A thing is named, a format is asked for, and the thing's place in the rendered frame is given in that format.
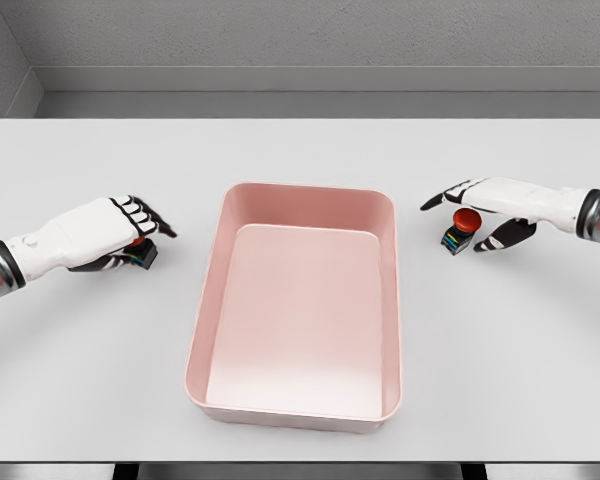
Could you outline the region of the red button industrial switch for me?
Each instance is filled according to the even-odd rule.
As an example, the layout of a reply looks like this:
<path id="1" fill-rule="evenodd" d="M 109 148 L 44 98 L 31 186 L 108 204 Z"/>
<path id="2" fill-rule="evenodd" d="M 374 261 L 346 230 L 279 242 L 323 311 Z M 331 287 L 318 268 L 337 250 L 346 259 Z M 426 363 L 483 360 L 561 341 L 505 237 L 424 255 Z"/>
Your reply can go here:
<path id="1" fill-rule="evenodd" d="M 146 237 L 140 237 L 122 250 L 122 256 L 134 266 L 149 270 L 157 257 L 157 247 Z"/>
<path id="2" fill-rule="evenodd" d="M 477 210 L 460 208 L 452 216 L 452 225 L 441 238 L 441 245 L 455 256 L 461 253 L 473 239 L 482 225 L 482 217 Z"/>

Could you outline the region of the pink rectangular basket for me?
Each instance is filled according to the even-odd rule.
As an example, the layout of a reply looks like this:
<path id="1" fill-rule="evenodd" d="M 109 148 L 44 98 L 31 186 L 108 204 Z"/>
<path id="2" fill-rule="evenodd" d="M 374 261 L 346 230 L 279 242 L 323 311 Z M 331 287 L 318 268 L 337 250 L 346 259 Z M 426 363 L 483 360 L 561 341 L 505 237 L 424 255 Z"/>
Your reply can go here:
<path id="1" fill-rule="evenodd" d="M 402 397 L 393 201 L 239 183 L 222 200 L 184 373 L 232 423 L 367 434 Z"/>

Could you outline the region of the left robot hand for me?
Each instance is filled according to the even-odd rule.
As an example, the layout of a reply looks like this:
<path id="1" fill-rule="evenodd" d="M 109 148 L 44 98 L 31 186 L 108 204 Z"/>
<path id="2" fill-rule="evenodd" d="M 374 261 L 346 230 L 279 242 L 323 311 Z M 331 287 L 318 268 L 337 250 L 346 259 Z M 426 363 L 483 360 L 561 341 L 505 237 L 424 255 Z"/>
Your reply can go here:
<path id="1" fill-rule="evenodd" d="M 71 272 L 96 272 L 132 265 L 122 250 L 140 237 L 177 233 L 147 202 L 133 195 L 98 198 L 52 221 L 69 236 L 63 267 Z"/>

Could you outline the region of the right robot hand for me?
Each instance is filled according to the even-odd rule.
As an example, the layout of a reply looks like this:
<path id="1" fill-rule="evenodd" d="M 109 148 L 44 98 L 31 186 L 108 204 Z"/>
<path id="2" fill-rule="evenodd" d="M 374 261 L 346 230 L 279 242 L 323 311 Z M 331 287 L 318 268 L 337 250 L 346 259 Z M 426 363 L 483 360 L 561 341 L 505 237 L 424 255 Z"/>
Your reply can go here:
<path id="1" fill-rule="evenodd" d="M 451 202 L 476 211 L 508 216 L 507 222 L 475 244 L 474 251 L 482 253 L 514 246 L 533 236 L 540 220 L 558 219 L 559 198 L 558 190 L 493 177 L 454 185 L 427 200 L 420 210 L 427 211 Z"/>

